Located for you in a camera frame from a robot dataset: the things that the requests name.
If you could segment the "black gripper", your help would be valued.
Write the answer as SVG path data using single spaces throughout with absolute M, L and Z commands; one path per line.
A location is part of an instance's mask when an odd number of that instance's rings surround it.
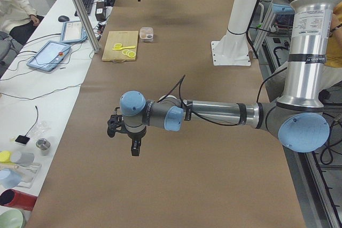
M 114 109 L 114 113 L 111 115 L 110 119 L 107 122 L 107 134 L 110 138 L 113 138 L 116 132 L 127 134 L 128 137 L 132 139 L 131 155 L 139 156 L 140 150 L 141 150 L 141 139 L 146 134 L 146 127 L 144 127 L 138 132 L 129 131 L 125 126 L 125 123 L 123 121 L 123 116 L 120 114 L 117 114 L 119 108 L 120 107 L 116 107 Z

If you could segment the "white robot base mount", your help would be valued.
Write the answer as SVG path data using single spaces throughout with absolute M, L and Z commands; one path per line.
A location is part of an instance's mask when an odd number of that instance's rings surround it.
M 212 41 L 215 66 L 250 66 L 246 33 L 257 0 L 234 0 L 226 34 Z

